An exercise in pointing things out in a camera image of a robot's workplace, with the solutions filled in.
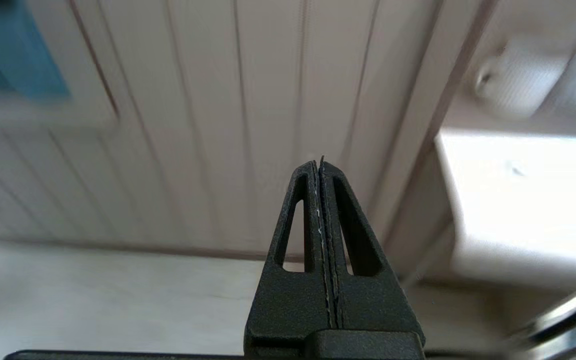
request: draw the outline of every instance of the white countertop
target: white countertop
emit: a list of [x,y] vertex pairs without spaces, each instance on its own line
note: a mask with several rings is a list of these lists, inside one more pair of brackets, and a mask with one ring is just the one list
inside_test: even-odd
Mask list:
[[455,218],[455,270],[576,287],[576,138],[444,127],[435,142]]

